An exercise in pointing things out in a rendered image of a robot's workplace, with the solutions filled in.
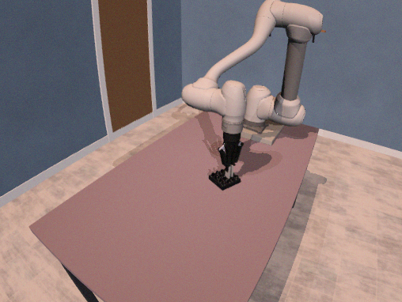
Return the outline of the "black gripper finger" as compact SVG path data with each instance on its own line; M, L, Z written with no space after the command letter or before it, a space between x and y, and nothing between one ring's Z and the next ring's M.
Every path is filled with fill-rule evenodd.
M218 147L218 151L220 152L222 164L226 167L226 172L225 172L225 177L229 179L230 176L230 161L231 161L231 153L232 153L233 146L229 146L229 151L226 150L225 153L225 147L224 145L220 148Z
M240 141L239 145L237 146L237 143L234 144L234 150L231 153L231 170L230 170L230 177L233 177L233 166L235 166L235 163L238 162L240 153L241 153L241 148L243 146L243 142ZM236 158L235 158L236 155Z

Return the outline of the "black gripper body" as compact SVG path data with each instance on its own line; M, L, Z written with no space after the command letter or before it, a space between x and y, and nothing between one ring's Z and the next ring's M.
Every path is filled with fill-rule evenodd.
M224 142L222 145L224 145L225 149L229 151L229 146L232 145L234 150L234 144L237 143L237 145L240 143L241 139L241 133L239 134L227 134L223 131L223 140Z

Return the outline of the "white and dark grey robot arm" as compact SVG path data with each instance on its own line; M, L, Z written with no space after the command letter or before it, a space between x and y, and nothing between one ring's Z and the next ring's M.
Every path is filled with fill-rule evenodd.
M256 14L252 38L212 66L204 77L186 85L182 100L191 108L221 115L222 130L227 134L239 134L243 128L262 134L269 126L267 119L285 126L301 125L305 108L298 89L306 46L321 32L322 22L323 15L310 6L266 0ZM262 85L254 85L246 94L245 85L239 81L227 81L220 89L219 77L257 52L274 28L285 28L289 38L282 91L276 98Z

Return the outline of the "black knob box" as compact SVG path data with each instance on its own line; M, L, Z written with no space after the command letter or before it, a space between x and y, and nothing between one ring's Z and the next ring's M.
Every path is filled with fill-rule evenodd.
M225 177L225 172L226 168L221 169L221 171L216 171L216 173L212 172L211 175L209 175L209 180L218 186L222 191L241 182L241 179L238 177L238 175L234 175L233 173L233 177L228 179Z

